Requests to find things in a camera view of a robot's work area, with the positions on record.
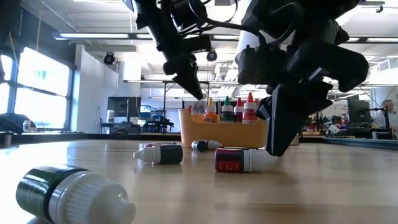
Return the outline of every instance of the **wall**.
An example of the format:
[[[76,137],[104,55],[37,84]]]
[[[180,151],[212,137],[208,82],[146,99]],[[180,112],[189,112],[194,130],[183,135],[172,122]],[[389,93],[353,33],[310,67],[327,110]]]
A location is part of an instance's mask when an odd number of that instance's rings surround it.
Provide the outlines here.
[[[392,100],[394,108],[398,108],[398,88],[396,87],[377,87],[371,90],[372,107],[378,108],[384,100]]]
[[[76,55],[71,129],[97,133],[99,113],[105,120],[108,97],[116,94],[119,75],[85,52],[82,45],[77,46]]]

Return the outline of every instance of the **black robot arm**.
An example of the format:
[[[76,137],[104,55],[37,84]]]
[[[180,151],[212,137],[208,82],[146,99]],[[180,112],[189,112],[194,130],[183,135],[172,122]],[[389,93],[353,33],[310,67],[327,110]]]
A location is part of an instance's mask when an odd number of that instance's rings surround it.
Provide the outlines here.
[[[202,32],[226,27],[250,32],[259,39],[259,47],[247,46],[236,57],[240,84],[267,85],[270,97],[261,100],[256,114],[267,120],[267,151],[281,156],[308,115],[327,106],[332,86],[323,77],[339,81],[339,90],[347,92],[365,81],[369,65],[356,52],[338,45],[349,35],[335,21],[356,7],[361,0],[251,0],[242,25],[211,20],[200,0],[126,0],[137,13],[137,28],[147,27],[157,49],[167,60],[166,75],[194,97],[202,99],[193,55],[210,51],[208,35]],[[186,39],[187,30],[198,29],[198,37]],[[260,31],[273,40],[266,42]],[[279,45],[292,34],[287,50]]]

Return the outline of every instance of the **wooden table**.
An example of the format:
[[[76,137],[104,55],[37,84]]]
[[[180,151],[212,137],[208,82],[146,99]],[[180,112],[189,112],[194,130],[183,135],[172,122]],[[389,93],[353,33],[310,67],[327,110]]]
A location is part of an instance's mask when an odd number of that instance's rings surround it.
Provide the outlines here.
[[[397,223],[398,153],[330,144],[291,147],[272,170],[214,171],[214,154],[187,150],[181,165],[143,166],[136,141],[30,144],[0,150],[0,223],[43,223],[15,200],[32,167],[67,163],[125,186],[133,223]]]

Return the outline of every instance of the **ceiling light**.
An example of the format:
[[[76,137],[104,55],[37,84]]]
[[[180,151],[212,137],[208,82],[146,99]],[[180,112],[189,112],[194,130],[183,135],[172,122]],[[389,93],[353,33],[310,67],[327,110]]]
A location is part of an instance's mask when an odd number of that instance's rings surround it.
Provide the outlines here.
[[[74,2],[123,3],[122,0],[73,0]]]
[[[398,42],[398,37],[397,38],[391,38],[391,37],[386,37],[386,38],[368,38],[367,42]]]
[[[347,40],[347,42],[357,42],[357,41],[359,41],[358,37],[352,37],[349,40]]]
[[[68,39],[128,39],[128,34],[87,34],[87,33],[59,33],[59,36]]]
[[[163,83],[162,80],[124,80],[128,83]]]
[[[239,35],[214,35],[215,40],[239,40]]]
[[[152,36],[150,34],[136,34],[136,37],[138,39],[152,39]]]
[[[238,85],[238,82],[209,82],[209,84],[220,84],[220,85]]]

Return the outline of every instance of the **cable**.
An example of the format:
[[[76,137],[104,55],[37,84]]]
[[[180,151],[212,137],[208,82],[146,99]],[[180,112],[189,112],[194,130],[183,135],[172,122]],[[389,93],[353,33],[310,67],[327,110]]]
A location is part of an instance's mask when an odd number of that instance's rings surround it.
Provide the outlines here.
[[[194,13],[194,15],[196,15],[197,18],[199,18],[203,22],[207,22],[210,25],[214,25],[214,26],[218,26],[218,27],[225,27],[225,28],[229,28],[229,29],[243,30],[243,31],[252,33],[253,35],[255,35],[259,39],[260,45],[266,45],[267,44],[266,38],[257,29],[252,28],[252,27],[248,27],[248,26],[230,24],[230,23],[227,23],[227,22],[214,21],[213,19],[210,19],[210,18],[208,18],[206,16],[203,16],[198,11],[198,9],[196,8],[196,5],[195,5],[195,0],[188,0],[188,2],[189,2],[189,7],[192,10],[192,12]]]
[[[395,90],[396,87],[397,87],[397,85],[394,85],[393,89],[392,89],[392,90],[390,91],[390,93],[387,95],[386,99],[383,100],[383,102],[387,100],[387,98],[391,95],[391,93]]]
[[[372,97],[371,97],[371,95],[369,95],[368,93],[366,93],[366,91],[364,90],[364,89],[362,89],[362,87],[361,86],[358,86],[378,107],[381,107],[377,102],[376,102],[376,100],[374,100]]]
[[[278,11],[285,9],[286,7],[292,7],[292,6],[294,7],[294,11],[295,11],[292,22],[290,23],[290,25],[288,26],[286,31],[280,37],[278,37],[276,40],[268,43],[269,47],[278,46],[279,44],[283,43],[283,41],[285,41],[292,34],[292,32],[296,29],[297,23],[300,21],[301,7],[299,4],[291,2],[291,3],[288,3],[288,4],[278,8],[277,10],[275,10],[269,14],[269,16],[271,16],[274,13],[277,13]]]
[[[211,1],[212,1],[212,0],[207,0],[206,2],[204,2],[204,4],[207,4],[207,3],[211,2]],[[236,12],[238,11],[238,0],[234,0],[234,2],[235,2],[235,11],[234,11],[234,14],[233,14],[229,19],[227,19],[227,20],[224,21],[224,22],[231,22],[232,19],[235,17]],[[183,36],[187,36],[187,35],[199,33],[199,35],[201,35],[204,31],[212,30],[212,29],[214,29],[214,28],[216,28],[216,27],[217,27],[217,26],[212,26],[212,25],[210,25],[210,24],[207,24],[205,27],[191,26],[191,27],[189,27],[189,28],[186,28],[185,30],[182,30],[182,31],[180,32],[180,34],[182,34]]]

